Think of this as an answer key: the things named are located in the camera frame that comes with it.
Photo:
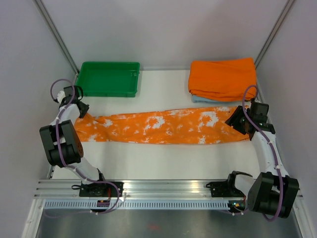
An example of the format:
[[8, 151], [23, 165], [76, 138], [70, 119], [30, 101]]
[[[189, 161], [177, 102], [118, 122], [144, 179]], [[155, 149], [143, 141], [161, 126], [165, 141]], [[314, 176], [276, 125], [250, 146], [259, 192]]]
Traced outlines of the orange white tie-dye trousers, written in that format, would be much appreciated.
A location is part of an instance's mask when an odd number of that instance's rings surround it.
[[235, 107], [186, 108], [77, 119], [82, 142], [142, 144], [219, 144], [248, 140], [225, 121]]

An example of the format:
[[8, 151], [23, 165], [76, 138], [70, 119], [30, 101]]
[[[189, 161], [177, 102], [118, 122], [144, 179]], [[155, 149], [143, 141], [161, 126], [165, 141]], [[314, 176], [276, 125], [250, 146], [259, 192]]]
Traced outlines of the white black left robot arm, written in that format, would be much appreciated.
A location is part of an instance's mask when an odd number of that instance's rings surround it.
[[82, 119], [89, 109], [89, 105], [81, 101], [82, 96], [80, 86], [68, 86], [60, 91], [55, 99], [59, 104], [58, 114], [49, 125], [40, 128], [40, 136], [50, 165], [66, 168], [80, 178], [81, 185], [74, 185], [73, 189], [102, 197], [108, 185], [100, 170], [84, 158], [84, 149], [74, 128], [76, 120]]

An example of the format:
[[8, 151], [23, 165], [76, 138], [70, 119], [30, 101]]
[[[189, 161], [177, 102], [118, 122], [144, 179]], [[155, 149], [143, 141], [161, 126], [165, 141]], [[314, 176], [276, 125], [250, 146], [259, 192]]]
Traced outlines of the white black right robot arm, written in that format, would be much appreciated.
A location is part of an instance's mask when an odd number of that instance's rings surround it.
[[262, 213], [268, 221], [288, 218], [299, 191], [299, 182], [291, 178], [282, 164], [276, 146], [274, 126], [267, 122], [269, 106], [251, 101], [249, 109], [238, 106], [226, 120], [226, 124], [243, 135], [248, 135], [256, 151], [260, 174], [234, 172], [234, 179], [226, 183], [231, 196], [244, 193], [246, 207]]

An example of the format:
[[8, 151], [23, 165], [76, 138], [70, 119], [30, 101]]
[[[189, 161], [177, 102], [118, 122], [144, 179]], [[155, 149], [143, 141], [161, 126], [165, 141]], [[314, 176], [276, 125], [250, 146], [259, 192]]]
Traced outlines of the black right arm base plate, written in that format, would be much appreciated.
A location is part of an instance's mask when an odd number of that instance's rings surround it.
[[229, 185], [227, 181], [209, 182], [206, 184], [206, 188], [210, 190], [213, 198], [243, 198], [245, 196], [242, 191]]

